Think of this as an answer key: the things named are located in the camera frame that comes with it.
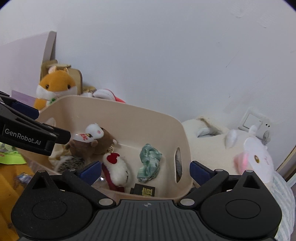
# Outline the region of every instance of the wall switch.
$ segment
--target wall switch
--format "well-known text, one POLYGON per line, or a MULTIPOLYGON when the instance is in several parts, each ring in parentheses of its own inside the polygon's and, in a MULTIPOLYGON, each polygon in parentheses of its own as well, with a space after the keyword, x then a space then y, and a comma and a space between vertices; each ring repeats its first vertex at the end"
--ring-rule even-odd
POLYGON ((255 125, 257 127, 257 129, 259 129, 260 126, 262 125, 262 121, 258 117, 254 116, 252 114, 249 114, 247 116, 243 126, 250 129, 250 127, 252 125, 255 125))
POLYGON ((239 129, 249 131, 252 125, 257 127, 256 136, 259 139, 263 139, 264 133, 266 131, 271 132, 272 129, 272 123, 266 116, 249 109, 242 119, 239 129))

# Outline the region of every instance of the yellow surface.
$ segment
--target yellow surface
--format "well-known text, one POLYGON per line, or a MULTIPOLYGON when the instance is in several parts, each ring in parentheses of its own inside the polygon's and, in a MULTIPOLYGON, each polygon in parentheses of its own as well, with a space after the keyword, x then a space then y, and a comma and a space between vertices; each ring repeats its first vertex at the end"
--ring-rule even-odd
POLYGON ((15 177, 21 173, 33 175, 27 164, 0 164, 0 241, 16 241, 18 235, 11 223, 10 213, 24 188, 15 188, 15 177))

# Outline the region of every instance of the beige storage bin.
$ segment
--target beige storage bin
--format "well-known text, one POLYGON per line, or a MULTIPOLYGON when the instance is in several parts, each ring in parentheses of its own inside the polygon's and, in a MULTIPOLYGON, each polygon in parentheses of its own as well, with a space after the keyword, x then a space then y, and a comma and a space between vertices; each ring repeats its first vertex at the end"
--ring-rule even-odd
MULTIPOLYGON (((191 155, 189 144, 182 124, 175 118, 152 110, 124 103, 83 96, 65 96, 40 113, 39 122, 54 118, 56 126, 69 130, 72 135, 83 133, 91 123, 98 123, 117 140, 114 152, 120 154, 126 162, 131 179, 125 193, 112 191, 107 182, 97 181, 93 187, 118 202, 120 199, 174 199, 178 201, 192 187, 189 174, 191 155), (140 152, 146 144, 151 144, 162 153, 160 171, 155 179, 144 185, 155 187, 155 197, 129 194, 138 182, 137 172, 143 166, 140 152), (175 154, 180 148, 182 177, 176 181, 175 154)), ((37 162, 49 169, 53 167, 47 156, 20 150, 31 162, 37 162)))

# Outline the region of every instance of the blue gripper pad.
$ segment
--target blue gripper pad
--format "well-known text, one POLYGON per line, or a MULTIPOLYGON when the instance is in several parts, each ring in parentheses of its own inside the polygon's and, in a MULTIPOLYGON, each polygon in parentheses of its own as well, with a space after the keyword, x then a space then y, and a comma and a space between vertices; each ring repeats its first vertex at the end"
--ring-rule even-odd
POLYGON ((87 165, 84 169, 80 170, 77 176, 85 181, 87 184, 92 185, 102 173, 102 166, 99 161, 87 165))
POLYGON ((22 114, 36 120, 39 116, 39 111, 31 106, 28 106, 21 102, 12 103, 11 108, 21 112, 22 114))
POLYGON ((193 161, 190 163, 189 167, 190 176, 196 181, 200 186, 210 180, 215 172, 206 166, 200 164, 197 161, 193 161))

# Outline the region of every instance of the green cloth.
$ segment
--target green cloth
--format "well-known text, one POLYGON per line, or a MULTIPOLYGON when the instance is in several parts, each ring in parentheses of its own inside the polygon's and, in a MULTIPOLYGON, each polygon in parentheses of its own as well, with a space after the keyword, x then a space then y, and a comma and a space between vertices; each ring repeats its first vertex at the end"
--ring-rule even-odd
POLYGON ((145 183, 157 176, 160 169, 159 161, 161 156, 162 154, 150 144, 146 144, 142 148, 140 159, 144 166, 139 169, 137 174, 139 182, 145 183))
POLYGON ((27 162, 15 147, 0 142, 0 163, 26 164, 27 162))

